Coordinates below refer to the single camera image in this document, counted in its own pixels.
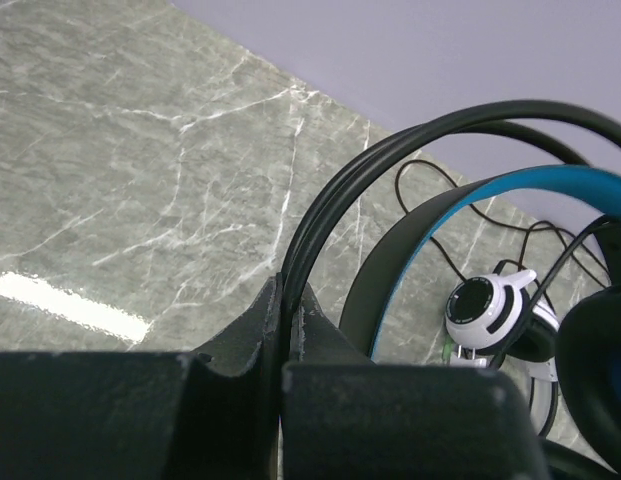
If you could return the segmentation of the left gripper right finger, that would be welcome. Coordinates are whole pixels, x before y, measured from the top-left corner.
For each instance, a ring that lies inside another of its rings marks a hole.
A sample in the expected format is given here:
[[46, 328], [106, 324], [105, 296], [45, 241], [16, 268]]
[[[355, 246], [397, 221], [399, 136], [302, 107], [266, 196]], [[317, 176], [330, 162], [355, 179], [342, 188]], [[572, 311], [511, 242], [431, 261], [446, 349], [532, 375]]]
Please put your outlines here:
[[527, 405], [506, 375], [377, 365], [311, 289], [282, 373], [287, 479], [544, 479]]

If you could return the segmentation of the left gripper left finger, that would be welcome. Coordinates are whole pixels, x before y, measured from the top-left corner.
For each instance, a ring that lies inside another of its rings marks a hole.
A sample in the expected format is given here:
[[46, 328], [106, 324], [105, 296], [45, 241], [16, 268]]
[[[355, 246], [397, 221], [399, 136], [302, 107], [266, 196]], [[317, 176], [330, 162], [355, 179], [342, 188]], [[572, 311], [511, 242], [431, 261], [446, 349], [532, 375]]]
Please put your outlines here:
[[191, 351], [0, 352], [0, 479], [273, 479], [281, 281]]

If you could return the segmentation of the black blue headphones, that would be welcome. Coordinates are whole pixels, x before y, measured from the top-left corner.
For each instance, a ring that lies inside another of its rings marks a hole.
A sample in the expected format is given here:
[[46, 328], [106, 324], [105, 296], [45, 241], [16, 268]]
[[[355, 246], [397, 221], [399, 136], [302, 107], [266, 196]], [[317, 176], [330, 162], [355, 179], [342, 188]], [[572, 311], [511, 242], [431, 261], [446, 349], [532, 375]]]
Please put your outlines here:
[[419, 148], [457, 133], [510, 136], [557, 159], [554, 166], [504, 173], [440, 194], [408, 213], [360, 269], [342, 322], [355, 345], [371, 352], [406, 269], [458, 210], [511, 190], [538, 189], [582, 201], [599, 212], [585, 236], [608, 232], [610, 285], [564, 317], [554, 345], [560, 389], [582, 437], [621, 476], [621, 176], [591, 166], [563, 144], [524, 126], [527, 119], [570, 124], [621, 149], [621, 124], [598, 112], [548, 100], [509, 100], [469, 107], [396, 133], [365, 150], [324, 187], [302, 218], [282, 266], [282, 318], [291, 321], [314, 263], [348, 208], [389, 168]]

